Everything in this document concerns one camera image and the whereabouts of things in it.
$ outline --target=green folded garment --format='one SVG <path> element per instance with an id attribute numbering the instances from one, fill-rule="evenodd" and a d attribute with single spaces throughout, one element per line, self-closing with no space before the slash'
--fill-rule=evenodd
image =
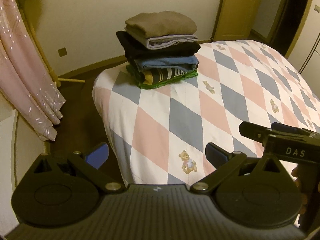
<path id="1" fill-rule="evenodd" d="M 134 66 L 127 65 L 126 68 L 127 68 L 127 71 L 134 77 L 134 79 L 135 79 L 135 81 L 137 83 L 137 86 L 140 89 L 159 88 L 159 87 L 162 87 L 162 86 L 174 83 L 174 82 L 178 82 L 178 81 L 181 81 L 181 80 L 193 78 L 193 77 L 196 77 L 198 75 L 198 72 L 195 69 L 195 70 L 193 70 L 191 72 L 187 72 L 187 73 L 185 73 L 183 75 L 172 77 L 170 79 L 164 80 L 164 81 L 159 82 L 159 83 L 155 83 L 155 84 L 152 84 L 152 85 L 146 85 L 146 84 L 144 84 L 145 79 L 144 79 L 143 74 L 141 72 L 139 72 Z"/>

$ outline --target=stack of folded clothes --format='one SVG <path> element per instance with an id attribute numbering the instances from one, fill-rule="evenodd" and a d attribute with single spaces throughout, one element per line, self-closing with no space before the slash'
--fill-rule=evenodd
<path id="1" fill-rule="evenodd" d="M 158 88 L 198 75 L 194 54 L 200 46 L 196 24 L 189 17 L 170 11 L 141 13 L 125 23 L 125 31 L 116 35 L 138 87 Z"/>

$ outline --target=brown folded sweater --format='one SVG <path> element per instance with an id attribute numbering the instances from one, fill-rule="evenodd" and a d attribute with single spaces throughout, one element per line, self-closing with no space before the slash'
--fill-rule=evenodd
<path id="1" fill-rule="evenodd" d="M 140 13 L 125 21 L 126 25 L 137 29 L 144 38 L 165 35 L 194 34 L 196 23 L 178 12 Z"/>

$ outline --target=bed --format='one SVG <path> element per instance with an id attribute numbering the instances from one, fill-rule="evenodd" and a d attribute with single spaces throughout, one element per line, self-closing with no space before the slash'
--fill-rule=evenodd
<path id="1" fill-rule="evenodd" d="M 265 44 L 202 44 L 197 77 L 140 90 L 128 63 L 104 70 L 92 96 L 125 184 L 192 185 L 215 168 L 208 142 L 248 156 L 261 144 L 244 138 L 242 121 L 273 122 L 320 132 L 320 102 L 292 65 Z M 293 163 L 282 162 L 289 173 Z"/>

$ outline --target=white folded garment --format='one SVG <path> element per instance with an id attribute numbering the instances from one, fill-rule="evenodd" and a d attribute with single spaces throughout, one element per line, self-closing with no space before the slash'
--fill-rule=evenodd
<path id="1" fill-rule="evenodd" d="M 139 41 L 147 49 L 164 49 L 172 45 L 177 45 L 181 42 L 194 42 L 197 41 L 198 37 L 195 35 L 167 35 L 154 38 L 144 38 L 135 32 L 133 29 L 124 28 L 125 31 L 130 34 L 133 38 Z"/>

